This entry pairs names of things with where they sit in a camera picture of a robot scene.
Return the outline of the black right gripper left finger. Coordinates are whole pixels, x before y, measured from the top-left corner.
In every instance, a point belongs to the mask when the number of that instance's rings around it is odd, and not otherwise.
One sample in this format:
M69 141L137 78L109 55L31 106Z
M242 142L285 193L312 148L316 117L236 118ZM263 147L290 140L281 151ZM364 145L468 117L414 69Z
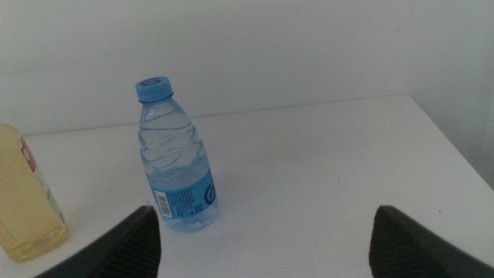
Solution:
M155 209L144 205L75 255L36 278L156 278L161 237Z

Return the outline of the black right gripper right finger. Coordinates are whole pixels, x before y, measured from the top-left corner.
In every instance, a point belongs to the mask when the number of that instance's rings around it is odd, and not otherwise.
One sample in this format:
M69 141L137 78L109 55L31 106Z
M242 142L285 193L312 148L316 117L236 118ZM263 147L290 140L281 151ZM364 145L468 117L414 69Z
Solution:
M493 276L492 266L390 205L375 213L368 260L372 276L379 278Z

